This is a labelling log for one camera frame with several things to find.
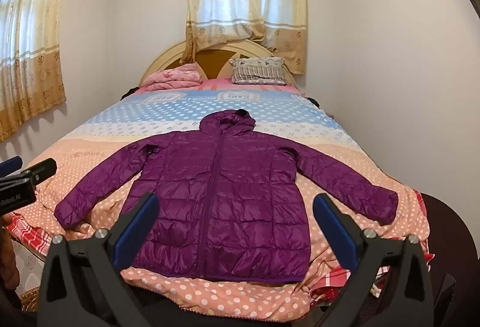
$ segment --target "white wall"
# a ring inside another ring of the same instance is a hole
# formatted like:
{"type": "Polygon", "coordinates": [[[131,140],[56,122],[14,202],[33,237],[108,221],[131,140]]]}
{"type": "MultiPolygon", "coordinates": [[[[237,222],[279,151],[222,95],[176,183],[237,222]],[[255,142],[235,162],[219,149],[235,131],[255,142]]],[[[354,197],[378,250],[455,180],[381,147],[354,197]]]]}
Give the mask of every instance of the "white wall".
{"type": "MultiPolygon", "coordinates": [[[[113,93],[135,87],[165,50],[185,40],[187,0],[114,0],[111,26],[113,93]]],[[[308,0],[307,75],[299,84],[324,109],[335,112],[338,0],[308,0]]]]}
{"type": "Polygon", "coordinates": [[[385,172],[455,209],[480,246],[480,20],[472,5],[341,1],[336,118],[385,172]]]}
{"type": "Polygon", "coordinates": [[[26,165],[54,142],[114,102],[109,72],[111,0],[61,0],[59,40],[66,104],[29,120],[0,143],[0,159],[26,165]]]}

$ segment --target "pillow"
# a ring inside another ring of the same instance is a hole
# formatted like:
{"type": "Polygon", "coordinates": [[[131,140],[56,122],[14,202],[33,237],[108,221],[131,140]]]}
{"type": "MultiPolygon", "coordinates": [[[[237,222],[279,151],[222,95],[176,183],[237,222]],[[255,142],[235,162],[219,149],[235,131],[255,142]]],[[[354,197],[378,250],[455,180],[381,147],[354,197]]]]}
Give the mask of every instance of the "pillow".
{"type": "Polygon", "coordinates": [[[283,59],[270,58],[232,59],[232,82],[239,84],[287,84],[283,59]]]}

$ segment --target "blue gripper pad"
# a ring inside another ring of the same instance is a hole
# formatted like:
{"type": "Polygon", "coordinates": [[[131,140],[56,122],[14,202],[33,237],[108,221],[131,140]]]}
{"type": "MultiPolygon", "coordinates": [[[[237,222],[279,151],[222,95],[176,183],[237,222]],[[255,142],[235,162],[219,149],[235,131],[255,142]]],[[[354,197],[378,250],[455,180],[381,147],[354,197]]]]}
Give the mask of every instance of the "blue gripper pad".
{"type": "Polygon", "coordinates": [[[325,193],[313,200],[313,215],[340,265],[351,272],[357,270],[363,245],[361,229],[350,216],[342,214],[325,193]]]}
{"type": "Polygon", "coordinates": [[[0,178],[6,177],[15,171],[18,171],[23,166],[23,160],[20,157],[13,157],[0,163],[0,178]]]}
{"type": "Polygon", "coordinates": [[[122,214],[112,227],[107,251],[117,273],[131,266],[159,212],[158,197],[146,193],[135,208],[122,214]]]}

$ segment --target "wooden headboard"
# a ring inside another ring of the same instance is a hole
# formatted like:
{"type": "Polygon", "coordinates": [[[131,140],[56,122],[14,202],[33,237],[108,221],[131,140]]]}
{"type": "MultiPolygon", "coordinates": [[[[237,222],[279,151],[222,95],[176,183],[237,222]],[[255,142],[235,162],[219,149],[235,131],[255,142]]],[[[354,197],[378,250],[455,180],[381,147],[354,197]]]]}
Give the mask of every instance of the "wooden headboard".
{"type": "MultiPolygon", "coordinates": [[[[180,57],[184,50],[185,42],[183,41],[162,53],[145,71],[140,84],[142,84],[148,75],[156,71],[180,66],[180,57]]],[[[230,59],[263,58],[268,56],[273,56],[273,54],[261,45],[250,40],[240,40],[228,44],[220,44],[197,52],[195,61],[202,68],[201,72],[205,79],[230,78],[232,76],[232,70],[230,63],[227,63],[230,59]]],[[[285,78],[287,83],[292,84],[293,87],[297,87],[295,80],[286,68],[285,78]]]]}

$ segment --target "human hand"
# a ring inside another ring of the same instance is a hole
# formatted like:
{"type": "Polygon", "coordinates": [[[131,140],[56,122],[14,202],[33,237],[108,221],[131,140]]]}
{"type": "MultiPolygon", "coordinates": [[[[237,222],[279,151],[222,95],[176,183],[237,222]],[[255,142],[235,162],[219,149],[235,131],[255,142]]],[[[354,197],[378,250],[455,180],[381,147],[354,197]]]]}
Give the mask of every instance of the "human hand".
{"type": "Polygon", "coordinates": [[[11,215],[6,214],[1,218],[0,223],[0,277],[5,283],[5,288],[15,290],[20,285],[20,273],[18,272],[14,246],[11,243],[8,231],[3,226],[11,224],[11,215]]]}

